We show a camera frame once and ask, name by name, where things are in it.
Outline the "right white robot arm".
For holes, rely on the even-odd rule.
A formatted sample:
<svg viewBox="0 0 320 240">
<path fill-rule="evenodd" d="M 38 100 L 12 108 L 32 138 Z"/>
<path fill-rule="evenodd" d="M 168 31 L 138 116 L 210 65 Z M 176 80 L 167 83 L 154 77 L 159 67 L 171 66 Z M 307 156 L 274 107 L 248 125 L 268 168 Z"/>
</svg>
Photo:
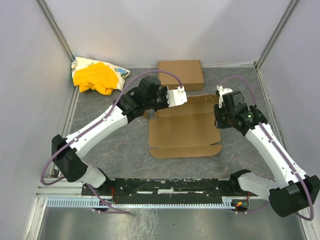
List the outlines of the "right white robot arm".
<svg viewBox="0 0 320 240">
<path fill-rule="evenodd" d="M 301 214 L 299 217 L 312 221 L 320 179 L 309 176 L 296 164 L 276 138 L 264 114 L 256 105 L 247 105 L 240 91 L 219 85 L 216 95 L 218 103 L 213 107 L 216 128 L 239 131 L 257 149 L 274 176 L 269 180 L 244 169 L 230 176 L 235 185 L 268 201 L 282 218 L 309 208 L 309 217 Z"/>
</svg>

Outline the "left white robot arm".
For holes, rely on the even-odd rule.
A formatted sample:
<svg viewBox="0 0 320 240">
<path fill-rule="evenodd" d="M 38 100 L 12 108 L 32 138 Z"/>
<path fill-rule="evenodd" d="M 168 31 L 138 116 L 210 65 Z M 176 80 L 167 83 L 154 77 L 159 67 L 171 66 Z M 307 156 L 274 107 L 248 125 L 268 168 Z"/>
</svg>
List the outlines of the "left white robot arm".
<svg viewBox="0 0 320 240">
<path fill-rule="evenodd" d="M 99 188 L 108 182 L 106 174 L 88 165 L 83 158 L 100 141 L 128 125 L 148 110 L 162 110 L 184 104 L 183 87 L 169 89 L 151 75 L 142 78 L 137 87 L 121 93 L 104 113 L 86 126 L 65 137 L 60 134 L 51 140 L 51 158 L 69 183 L 81 181 Z"/>
</svg>

